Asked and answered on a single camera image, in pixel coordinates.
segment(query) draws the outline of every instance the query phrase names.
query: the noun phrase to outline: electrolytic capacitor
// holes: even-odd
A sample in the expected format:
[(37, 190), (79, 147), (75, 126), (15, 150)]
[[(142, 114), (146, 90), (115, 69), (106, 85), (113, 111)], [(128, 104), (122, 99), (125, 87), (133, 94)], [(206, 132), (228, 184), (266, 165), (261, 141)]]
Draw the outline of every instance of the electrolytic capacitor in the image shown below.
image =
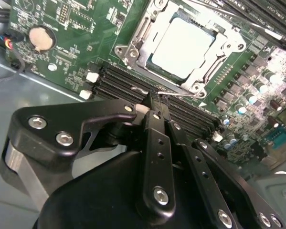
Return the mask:
[(228, 141), (231, 145), (233, 145), (234, 143), (237, 142), (237, 139), (235, 138), (235, 135), (234, 135), (234, 134), (230, 134), (230, 135), (227, 136), (227, 141)]
[(252, 93), (248, 93), (246, 95), (246, 99), (248, 100), (249, 104), (255, 104), (257, 101), (257, 97)]
[(229, 124), (230, 124), (230, 120), (229, 120), (229, 118), (228, 118), (227, 115), (223, 115), (223, 116), (221, 117), (221, 120), (222, 120), (222, 123), (223, 123), (224, 125), (229, 125)]
[(274, 128), (277, 128), (277, 127), (280, 125), (280, 124), (276, 121), (276, 119), (273, 118), (272, 116), (269, 116), (269, 117), (267, 118), (267, 120), (268, 120), (269, 124), (270, 124), (272, 127), (274, 127)]
[(275, 101), (275, 100), (271, 100), (269, 104), (270, 104), (270, 106), (271, 106), (273, 109), (275, 109), (276, 111), (282, 110), (281, 105), (280, 105), (277, 101)]
[(223, 145), (223, 147), (224, 147), (225, 149), (229, 149), (229, 148), (231, 147), (231, 144), (228, 143), (227, 140), (224, 140), (224, 141), (222, 142), (222, 145)]
[(268, 91), (268, 87), (263, 84), (262, 82), (259, 82), (255, 85), (255, 87), (257, 88), (257, 90), (263, 94), (263, 93), (266, 93)]
[(235, 106), (235, 109), (236, 109), (237, 112), (238, 112), (239, 114), (241, 114), (241, 115), (247, 112), (247, 109), (246, 109), (246, 107), (245, 107), (243, 104), (237, 104), (237, 105)]
[(269, 80), (270, 83), (280, 83), (280, 82), (282, 82), (282, 78), (279, 75), (277, 75), (277, 74), (275, 74), (273, 72), (267, 72), (264, 75), (264, 77), (267, 80)]

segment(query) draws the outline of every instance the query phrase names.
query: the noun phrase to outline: mounting hole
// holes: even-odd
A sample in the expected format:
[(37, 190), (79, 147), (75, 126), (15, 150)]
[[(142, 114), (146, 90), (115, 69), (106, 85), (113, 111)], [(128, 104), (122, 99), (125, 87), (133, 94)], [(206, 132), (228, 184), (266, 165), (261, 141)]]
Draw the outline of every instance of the mounting hole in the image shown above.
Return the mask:
[(157, 156), (158, 156), (158, 158), (160, 158), (161, 160), (164, 160), (164, 158), (165, 158), (162, 153), (158, 153)]
[(116, 49), (116, 52), (117, 52), (118, 54), (122, 54), (122, 53), (123, 53), (123, 50), (122, 50), (121, 48), (117, 48), (117, 49)]
[(196, 156), (195, 158), (196, 158), (196, 161), (201, 162), (200, 157)]
[(238, 48), (238, 50), (241, 50), (241, 49), (244, 48), (244, 45), (243, 45), (243, 44), (239, 44), (239, 45), (237, 46), (237, 48)]
[(206, 179), (209, 178), (209, 175), (206, 172), (202, 172), (202, 176)]

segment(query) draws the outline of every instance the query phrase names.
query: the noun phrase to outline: cpu socket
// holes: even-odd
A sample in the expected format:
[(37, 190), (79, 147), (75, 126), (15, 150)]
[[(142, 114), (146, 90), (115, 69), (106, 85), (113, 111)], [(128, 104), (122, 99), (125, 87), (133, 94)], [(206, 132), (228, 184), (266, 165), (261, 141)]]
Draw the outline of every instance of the cpu socket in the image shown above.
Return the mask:
[(117, 45), (115, 54), (175, 92), (205, 98), (205, 85), (230, 54), (245, 49), (239, 29), (206, 7), (151, 0), (131, 41)]

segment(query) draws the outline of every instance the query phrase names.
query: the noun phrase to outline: black metal arm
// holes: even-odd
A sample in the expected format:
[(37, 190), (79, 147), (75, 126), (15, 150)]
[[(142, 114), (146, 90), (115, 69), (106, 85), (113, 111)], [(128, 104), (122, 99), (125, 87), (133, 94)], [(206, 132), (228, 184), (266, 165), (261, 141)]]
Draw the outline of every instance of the black metal arm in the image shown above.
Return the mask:
[[(118, 144), (127, 151), (72, 178), (76, 158)], [(38, 229), (286, 228), (207, 141), (189, 143), (167, 98), (153, 93), (140, 105), (107, 100), (16, 111), (0, 173), (35, 201)]]

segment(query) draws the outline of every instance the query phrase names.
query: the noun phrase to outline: motherboard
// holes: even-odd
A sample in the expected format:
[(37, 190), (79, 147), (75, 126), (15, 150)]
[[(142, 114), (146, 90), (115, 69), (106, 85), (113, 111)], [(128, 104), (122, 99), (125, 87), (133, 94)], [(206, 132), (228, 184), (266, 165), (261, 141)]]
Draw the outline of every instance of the motherboard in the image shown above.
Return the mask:
[[(256, 8), (278, 29), (264, 11), (243, 16), (284, 32), (278, 2)], [(14, 0), (9, 29), (24, 34), (14, 48), (29, 71), (86, 100), (140, 103), (156, 90), (189, 139), (207, 138), (231, 163), (286, 160), (286, 51), (229, 15), (190, 0)]]

